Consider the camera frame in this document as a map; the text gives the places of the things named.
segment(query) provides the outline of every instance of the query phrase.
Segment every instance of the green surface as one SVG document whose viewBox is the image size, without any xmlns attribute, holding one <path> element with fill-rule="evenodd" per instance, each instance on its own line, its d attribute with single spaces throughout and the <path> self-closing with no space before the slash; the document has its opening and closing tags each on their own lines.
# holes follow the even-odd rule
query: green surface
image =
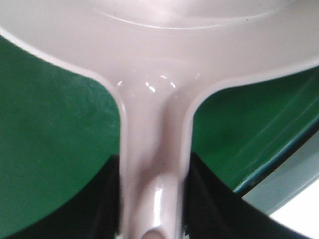
<svg viewBox="0 0 319 239">
<path fill-rule="evenodd" d="M 239 189 L 318 118 L 316 68 L 211 96 L 192 149 Z M 118 111 L 101 85 L 0 38 L 0 238 L 60 207 L 118 151 Z"/>
</svg>

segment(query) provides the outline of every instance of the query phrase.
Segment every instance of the white plastic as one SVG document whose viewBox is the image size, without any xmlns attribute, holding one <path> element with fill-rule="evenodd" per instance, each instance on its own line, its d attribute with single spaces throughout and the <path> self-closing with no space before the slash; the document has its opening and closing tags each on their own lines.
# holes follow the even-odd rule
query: white plastic
<svg viewBox="0 0 319 239">
<path fill-rule="evenodd" d="M 120 237 L 180 239 L 197 107 L 319 65 L 318 12 L 317 0 L 0 0 L 0 34 L 111 92 Z"/>
</svg>

